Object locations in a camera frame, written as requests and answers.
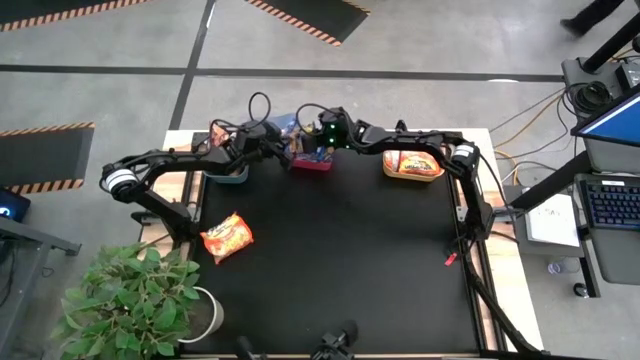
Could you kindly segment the black pole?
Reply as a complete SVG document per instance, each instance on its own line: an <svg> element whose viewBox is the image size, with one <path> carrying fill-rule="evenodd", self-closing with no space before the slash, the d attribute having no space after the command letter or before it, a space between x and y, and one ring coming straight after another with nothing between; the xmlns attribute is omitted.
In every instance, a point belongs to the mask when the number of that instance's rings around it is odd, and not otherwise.
<svg viewBox="0 0 640 360"><path fill-rule="evenodd" d="M581 62L581 69L595 73L611 57L640 34L640 12L633 16L589 58Z"/></svg>

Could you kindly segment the monitor with blue screen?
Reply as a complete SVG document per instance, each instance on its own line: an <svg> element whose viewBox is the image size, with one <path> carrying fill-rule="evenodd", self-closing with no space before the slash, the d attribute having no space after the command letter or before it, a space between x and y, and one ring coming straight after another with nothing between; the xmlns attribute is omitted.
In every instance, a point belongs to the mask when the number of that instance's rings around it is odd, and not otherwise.
<svg viewBox="0 0 640 360"><path fill-rule="evenodd" d="M579 122L570 133L577 137L640 147L640 84L603 110Z"/></svg>

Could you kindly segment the grey plastic bin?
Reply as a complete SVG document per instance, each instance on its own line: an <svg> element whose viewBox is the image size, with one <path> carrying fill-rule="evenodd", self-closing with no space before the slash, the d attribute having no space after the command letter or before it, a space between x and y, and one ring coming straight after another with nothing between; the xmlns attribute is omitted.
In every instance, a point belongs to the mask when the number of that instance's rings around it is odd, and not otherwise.
<svg viewBox="0 0 640 360"><path fill-rule="evenodd" d="M242 184L248 179L249 166L245 165L241 169L234 170L229 175L215 175L208 171L204 171L203 174L218 184Z"/></svg>

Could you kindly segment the black hazard-striped floor mat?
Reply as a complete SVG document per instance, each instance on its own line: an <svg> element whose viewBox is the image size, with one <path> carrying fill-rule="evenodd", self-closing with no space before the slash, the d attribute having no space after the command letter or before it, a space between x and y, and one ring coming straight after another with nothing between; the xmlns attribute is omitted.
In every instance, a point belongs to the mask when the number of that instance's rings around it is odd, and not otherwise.
<svg viewBox="0 0 640 360"><path fill-rule="evenodd" d="M0 132L0 188L18 195L84 185L93 122Z"/></svg>
<svg viewBox="0 0 640 360"><path fill-rule="evenodd" d="M150 0L0 0L0 32L92 15Z"/></svg>
<svg viewBox="0 0 640 360"><path fill-rule="evenodd" d="M371 11L352 0L244 0L334 47L341 46Z"/></svg>

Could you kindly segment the white plant pot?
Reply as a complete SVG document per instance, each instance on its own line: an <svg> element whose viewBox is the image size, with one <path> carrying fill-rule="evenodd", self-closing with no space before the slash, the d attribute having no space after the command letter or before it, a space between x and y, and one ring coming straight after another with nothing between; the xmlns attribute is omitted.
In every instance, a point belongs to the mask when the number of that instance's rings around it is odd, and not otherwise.
<svg viewBox="0 0 640 360"><path fill-rule="evenodd" d="M195 286L198 293L187 312L188 334L179 339L180 344L193 344L216 332L224 322L224 309L213 294L202 287Z"/></svg>

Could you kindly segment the black keyboard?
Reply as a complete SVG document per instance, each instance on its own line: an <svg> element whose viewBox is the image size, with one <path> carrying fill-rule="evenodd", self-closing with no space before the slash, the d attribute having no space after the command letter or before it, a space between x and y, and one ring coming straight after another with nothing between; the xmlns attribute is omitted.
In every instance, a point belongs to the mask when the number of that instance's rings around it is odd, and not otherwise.
<svg viewBox="0 0 640 360"><path fill-rule="evenodd" d="M640 179L591 177L578 185L592 228L640 231Z"/></svg>

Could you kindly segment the grey side table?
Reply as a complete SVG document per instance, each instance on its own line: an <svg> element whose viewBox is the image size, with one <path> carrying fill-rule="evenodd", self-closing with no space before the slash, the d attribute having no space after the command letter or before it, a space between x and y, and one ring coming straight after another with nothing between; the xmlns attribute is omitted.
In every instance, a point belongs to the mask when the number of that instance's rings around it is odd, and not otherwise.
<svg viewBox="0 0 640 360"><path fill-rule="evenodd" d="M0 360L7 359L18 330L22 326L38 279L49 252L64 251L77 256L81 245L38 231L25 224L0 218L0 240L11 247L7 258L8 272L0 279Z"/></svg>

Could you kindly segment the black table mat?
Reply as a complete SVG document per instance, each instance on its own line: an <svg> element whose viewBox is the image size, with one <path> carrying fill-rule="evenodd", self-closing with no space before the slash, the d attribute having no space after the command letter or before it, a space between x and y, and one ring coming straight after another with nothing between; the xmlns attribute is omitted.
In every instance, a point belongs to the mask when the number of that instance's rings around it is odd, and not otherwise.
<svg viewBox="0 0 640 360"><path fill-rule="evenodd" d="M380 156L339 151L327 171L255 163L241 184L208 181L204 228L231 214L253 242L215 261L193 255L199 285L224 310L191 354L234 351L238 337L268 354L307 354L354 321L358 354L472 353L478 348L462 267L452 186L393 179Z"/></svg>

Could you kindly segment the green potted plant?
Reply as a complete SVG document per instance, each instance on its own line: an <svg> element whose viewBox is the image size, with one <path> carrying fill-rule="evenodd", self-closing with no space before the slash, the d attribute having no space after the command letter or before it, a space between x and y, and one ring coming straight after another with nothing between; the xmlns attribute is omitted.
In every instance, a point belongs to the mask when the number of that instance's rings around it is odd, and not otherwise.
<svg viewBox="0 0 640 360"><path fill-rule="evenodd" d="M51 337L60 360L158 360L190 334L199 265L178 250L137 243L103 247L78 286L65 291Z"/></svg>

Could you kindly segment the red plastic bin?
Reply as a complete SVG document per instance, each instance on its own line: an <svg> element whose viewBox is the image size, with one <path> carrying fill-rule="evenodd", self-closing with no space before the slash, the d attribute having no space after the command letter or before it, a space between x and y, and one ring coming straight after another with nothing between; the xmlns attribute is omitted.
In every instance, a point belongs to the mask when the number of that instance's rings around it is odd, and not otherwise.
<svg viewBox="0 0 640 360"><path fill-rule="evenodd" d="M331 169L332 162L331 163L308 162L305 160L304 153L300 153L293 158L293 167L307 169L307 170L314 170L314 171L328 171Z"/></svg>

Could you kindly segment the red Maruchan noodle pack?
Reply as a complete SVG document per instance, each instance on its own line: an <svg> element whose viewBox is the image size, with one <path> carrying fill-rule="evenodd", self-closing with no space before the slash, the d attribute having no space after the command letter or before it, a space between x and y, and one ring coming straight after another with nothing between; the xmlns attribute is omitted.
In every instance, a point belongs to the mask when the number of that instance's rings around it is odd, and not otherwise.
<svg viewBox="0 0 640 360"><path fill-rule="evenodd" d="M217 123L212 122L210 125L209 146L211 148L223 145L230 137L229 132Z"/></svg>

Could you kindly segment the person's leg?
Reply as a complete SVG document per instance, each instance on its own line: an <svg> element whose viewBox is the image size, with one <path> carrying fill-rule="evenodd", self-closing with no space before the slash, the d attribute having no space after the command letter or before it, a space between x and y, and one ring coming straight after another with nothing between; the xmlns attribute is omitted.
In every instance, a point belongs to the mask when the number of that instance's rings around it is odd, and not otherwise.
<svg viewBox="0 0 640 360"><path fill-rule="evenodd" d="M594 0L577 15L561 19L560 26L574 37L582 37L610 16L624 0Z"/></svg>

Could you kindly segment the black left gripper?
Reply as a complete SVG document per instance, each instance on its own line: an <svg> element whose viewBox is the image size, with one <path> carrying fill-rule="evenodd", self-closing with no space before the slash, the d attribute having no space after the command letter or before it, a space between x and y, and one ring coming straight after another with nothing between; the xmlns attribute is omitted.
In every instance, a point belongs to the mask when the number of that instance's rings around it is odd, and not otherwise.
<svg viewBox="0 0 640 360"><path fill-rule="evenodd" d="M253 162L261 162L264 159L275 157L283 169L290 169L293 165L293 157L285 151L285 142L281 138L276 140L262 138L244 147L237 147L232 143L234 150L233 159L227 166L228 169L240 169Z"/></svg>

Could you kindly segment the white paper pad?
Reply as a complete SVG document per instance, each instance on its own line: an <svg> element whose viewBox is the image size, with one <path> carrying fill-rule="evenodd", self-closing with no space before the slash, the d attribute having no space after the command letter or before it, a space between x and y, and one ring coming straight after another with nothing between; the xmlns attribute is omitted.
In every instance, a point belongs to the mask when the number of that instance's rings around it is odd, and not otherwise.
<svg viewBox="0 0 640 360"><path fill-rule="evenodd" d="M573 200L556 194L525 214L529 241L579 247Z"/></svg>

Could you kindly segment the dark device with blue light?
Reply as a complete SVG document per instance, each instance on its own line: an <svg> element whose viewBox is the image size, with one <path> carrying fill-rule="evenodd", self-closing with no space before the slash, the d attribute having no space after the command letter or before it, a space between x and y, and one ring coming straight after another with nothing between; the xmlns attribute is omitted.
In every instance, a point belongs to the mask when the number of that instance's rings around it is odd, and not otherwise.
<svg viewBox="0 0 640 360"><path fill-rule="evenodd" d="M30 205L28 198L0 188L0 217L22 223Z"/></svg>

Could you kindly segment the grey computer cart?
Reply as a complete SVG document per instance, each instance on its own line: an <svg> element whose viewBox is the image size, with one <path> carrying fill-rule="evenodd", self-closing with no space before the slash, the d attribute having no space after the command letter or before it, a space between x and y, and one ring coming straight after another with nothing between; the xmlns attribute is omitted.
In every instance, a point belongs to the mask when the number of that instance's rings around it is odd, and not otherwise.
<svg viewBox="0 0 640 360"><path fill-rule="evenodd" d="M587 73L581 69L582 61L578 58L562 62L577 124L640 84L640 80L633 84L617 76L625 69L621 62L609 62L595 73ZM578 181L591 177L640 179L640 147L577 138L584 140L584 151L587 151L592 165L590 173L575 176L578 194ZM640 286L640 231L597 229L588 222L587 228L603 279L609 283Z"/></svg>

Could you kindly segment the yellow plastic bin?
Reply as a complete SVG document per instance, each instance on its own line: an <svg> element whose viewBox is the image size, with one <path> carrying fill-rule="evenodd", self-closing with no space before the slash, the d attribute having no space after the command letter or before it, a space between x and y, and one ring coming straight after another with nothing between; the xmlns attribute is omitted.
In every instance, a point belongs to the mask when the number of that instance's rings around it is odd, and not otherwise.
<svg viewBox="0 0 640 360"><path fill-rule="evenodd" d="M400 174L399 172L397 173L385 173L387 176L391 177L391 178L397 178L397 179L403 179L403 180L412 180L412 181L420 181L420 182L432 182L435 179L437 179L438 177L435 178L429 178L429 177L421 177L421 176L416 176L416 175L408 175L408 174Z"/></svg>

